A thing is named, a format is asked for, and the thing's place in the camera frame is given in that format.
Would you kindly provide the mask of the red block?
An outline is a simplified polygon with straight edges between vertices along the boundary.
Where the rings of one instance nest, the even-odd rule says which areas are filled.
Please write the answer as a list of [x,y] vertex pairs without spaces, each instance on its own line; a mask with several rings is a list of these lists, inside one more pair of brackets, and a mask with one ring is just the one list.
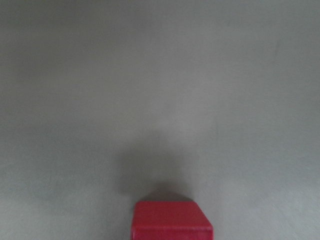
[[139,201],[134,206],[132,240],[213,240],[214,228],[194,201]]

